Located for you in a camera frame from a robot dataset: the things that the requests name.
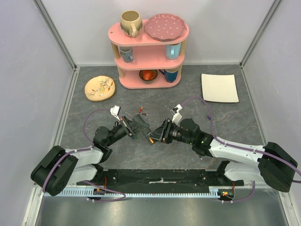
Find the black remote control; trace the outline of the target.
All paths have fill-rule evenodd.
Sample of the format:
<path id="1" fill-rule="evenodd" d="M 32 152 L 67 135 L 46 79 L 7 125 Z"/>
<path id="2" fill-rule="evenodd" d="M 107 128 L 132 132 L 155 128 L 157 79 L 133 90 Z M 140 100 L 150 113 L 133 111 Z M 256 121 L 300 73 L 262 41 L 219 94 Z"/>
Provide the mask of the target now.
<path id="1" fill-rule="evenodd" d="M 137 122 L 139 132 L 141 132 L 143 134 L 143 136 L 146 138 L 146 140 L 149 142 L 149 144 L 153 145 L 153 144 L 151 144 L 149 139 L 146 137 L 146 135 L 149 132 L 151 132 L 150 125 L 145 122 L 145 120 L 141 117 L 140 114 L 135 115 L 133 117 L 133 121 Z"/>

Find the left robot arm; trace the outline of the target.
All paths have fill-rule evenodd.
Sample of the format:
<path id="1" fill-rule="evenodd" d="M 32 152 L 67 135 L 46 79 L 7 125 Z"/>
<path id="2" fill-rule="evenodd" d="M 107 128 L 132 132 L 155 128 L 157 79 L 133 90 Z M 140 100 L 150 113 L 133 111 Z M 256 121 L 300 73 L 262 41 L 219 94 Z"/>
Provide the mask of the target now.
<path id="1" fill-rule="evenodd" d="M 89 147 L 70 150 L 53 146 L 32 171 L 31 180 L 51 196 L 61 193 L 67 185 L 83 180 L 99 185 L 103 173 L 96 165 L 109 158 L 112 153 L 109 146 L 125 136 L 135 136 L 139 127 L 136 119 L 121 117 L 111 130 L 105 126 L 97 128 Z"/>

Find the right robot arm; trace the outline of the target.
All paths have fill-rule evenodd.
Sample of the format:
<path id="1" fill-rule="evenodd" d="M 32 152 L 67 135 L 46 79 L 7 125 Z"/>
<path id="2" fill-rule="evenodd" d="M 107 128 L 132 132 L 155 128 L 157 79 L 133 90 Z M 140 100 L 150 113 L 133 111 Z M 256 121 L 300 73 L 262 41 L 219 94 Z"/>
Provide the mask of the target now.
<path id="1" fill-rule="evenodd" d="M 183 119 L 176 125 L 165 119 L 159 128 L 149 132 L 153 141 L 170 144 L 186 143 L 201 156 L 228 159 L 215 174 L 216 182 L 227 185 L 230 181 L 255 181 L 269 187 L 289 192 L 293 183 L 297 162 L 278 144 L 244 145 L 230 142 L 201 131 L 193 119 Z"/>

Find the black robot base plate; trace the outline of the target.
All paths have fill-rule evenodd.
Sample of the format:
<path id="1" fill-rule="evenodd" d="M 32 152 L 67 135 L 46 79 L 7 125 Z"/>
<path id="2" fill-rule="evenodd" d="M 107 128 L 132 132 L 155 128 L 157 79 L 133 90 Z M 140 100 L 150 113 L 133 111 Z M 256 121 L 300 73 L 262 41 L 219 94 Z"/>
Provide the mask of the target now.
<path id="1" fill-rule="evenodd" d="M 205 169 L 108 169 L 100 170 L 91 183 L 119 192 L 199 192 L 210 186 L 244 186 L 216 170 Z"/>

